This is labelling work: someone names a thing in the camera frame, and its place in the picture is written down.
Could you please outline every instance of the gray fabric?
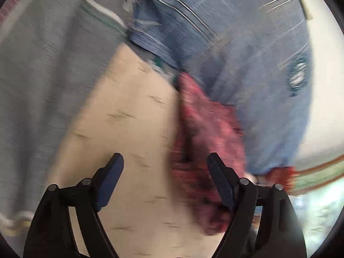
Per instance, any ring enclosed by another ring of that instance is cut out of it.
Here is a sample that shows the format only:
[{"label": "gray fabric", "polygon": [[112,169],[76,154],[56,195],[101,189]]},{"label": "gray fabric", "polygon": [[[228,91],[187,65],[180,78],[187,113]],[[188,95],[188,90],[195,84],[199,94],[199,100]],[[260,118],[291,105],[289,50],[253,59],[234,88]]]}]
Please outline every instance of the gray fabric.
[{"label": "gray fabric", "polygon": [[124,38],[85,0],[32,0],[0,43],[0,213],[8,219],[36,210],[72,116]]},{"label": "gray fabric", "polygon": [[236,107],[247,170],[264,174],[289,166],[311,100],[300,1],[132,1],[130,39],[187,71],[212,100]]}]

